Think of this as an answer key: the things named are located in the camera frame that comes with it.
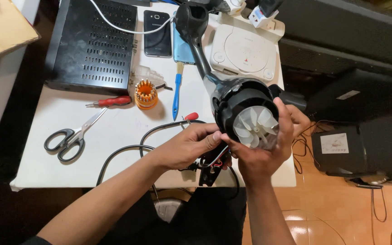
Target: label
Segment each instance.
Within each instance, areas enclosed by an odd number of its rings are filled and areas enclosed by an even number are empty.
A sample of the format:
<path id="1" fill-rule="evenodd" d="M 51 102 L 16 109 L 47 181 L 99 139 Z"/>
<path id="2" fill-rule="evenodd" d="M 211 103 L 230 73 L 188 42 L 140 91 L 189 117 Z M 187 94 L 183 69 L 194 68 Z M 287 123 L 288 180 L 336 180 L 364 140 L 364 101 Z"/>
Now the label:
<path id="1" fill-rule="evenodd" d="M 346 133 L 320 136 L 320 142 L 323 154 L 349 153 Z"/>
<path id="2" fill-rule="evenodd" d="M 360 93 L 359 91 L 352 90 L 350 92 L 347 92 L 347 93 L 341 95 L 340 97 L 337 97 L 337 99 L 347 99 L 347 98 L 350 98 L 350 97 L 357 95 L 359 93 Z"/>

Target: black smartphone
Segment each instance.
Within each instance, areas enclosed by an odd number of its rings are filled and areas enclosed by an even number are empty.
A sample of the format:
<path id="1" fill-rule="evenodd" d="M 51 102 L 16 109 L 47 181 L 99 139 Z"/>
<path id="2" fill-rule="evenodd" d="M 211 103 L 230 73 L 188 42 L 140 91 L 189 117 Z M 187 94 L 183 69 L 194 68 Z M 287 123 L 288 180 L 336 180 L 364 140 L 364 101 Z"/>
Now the black smartphone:
<path id="1" fill-rule="evenodd" d="M 158 29 L 170 18 L 170 15 L 167 13 L 150 10 L 145 10 L 143 15 L 144 31 L 153 31 Z M 170 58 L 172 56 L 170 23 L 166 23 L 166 25 L 159 31 L 145 34 L 144 38 L 146 56 L 164 58 Z"/>

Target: screwdriver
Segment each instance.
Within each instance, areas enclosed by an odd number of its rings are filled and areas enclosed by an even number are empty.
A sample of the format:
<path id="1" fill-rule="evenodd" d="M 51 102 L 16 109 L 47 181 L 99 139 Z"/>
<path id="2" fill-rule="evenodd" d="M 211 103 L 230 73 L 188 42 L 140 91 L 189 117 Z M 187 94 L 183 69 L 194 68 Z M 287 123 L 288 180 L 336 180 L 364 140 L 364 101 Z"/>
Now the screwdriver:
<path id="1" fill-rule="evenodd" d="M 112 105 L 127 105 L 132 103 L 132 98 L 130 96 L 119 96 L 116 98 L 100 99 L 98 102 L 88 104 L 86 106 L 112 106 Z"/>

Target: blue brush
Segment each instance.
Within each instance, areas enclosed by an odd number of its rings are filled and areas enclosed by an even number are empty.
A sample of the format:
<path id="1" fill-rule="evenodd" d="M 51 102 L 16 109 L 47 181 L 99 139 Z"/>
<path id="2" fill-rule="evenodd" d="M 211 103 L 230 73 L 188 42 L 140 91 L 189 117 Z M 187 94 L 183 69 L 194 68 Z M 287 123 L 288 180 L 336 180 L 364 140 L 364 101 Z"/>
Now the blue brush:
<path id="1" fill-rule="evenodd" d="M 184 70 L 184 63 L 177 62 L 176 63 L 176 78 L 175 78 L 175 97 L 173 98 L 173 107 L 172 107 L 172 115 L 173 121 L 176 120 L 178 116 L 178 108 L 179 108 L 179 87 L 181 86 L 181 78 L 182 78 L 182 71 Z"/>

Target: orange floor tile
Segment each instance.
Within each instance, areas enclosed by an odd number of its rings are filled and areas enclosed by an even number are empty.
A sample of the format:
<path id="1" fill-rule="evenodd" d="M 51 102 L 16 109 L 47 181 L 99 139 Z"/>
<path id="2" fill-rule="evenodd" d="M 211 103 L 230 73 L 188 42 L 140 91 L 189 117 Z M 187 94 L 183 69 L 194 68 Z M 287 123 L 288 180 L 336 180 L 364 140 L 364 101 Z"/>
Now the orange floor tile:
<path id="1" fill-rule="evenodd" d="M 312 149 L 311 138 L 307 137 L 307 141 Z M 293 153 L 304 155 L 304 145 L 298 142 Z M 371 191 L 348 185 L 342 177 L 320 173 L 309 151 L 296 158 L 302 165 L 302 174 L 296 174 L 296 187 L 275 188 L 280 207 L 282 210 L 305 210 L 327 223 L 303 211 L 284 212 L 297 245 L 343 245 L 342 239 L 347 245 L 373 245 Z M 375 245 L 389 245 L 392 232 L 392 186 L 385 186 L 383 192 L 387 220 L 379 222 L 373 215 Z M 385 212 L 381 191 L 375 190 L 374 196 L 376 214 L 382 220 Z M 243 245 L 251 244 L 250 220 L 246 217 Z"/>

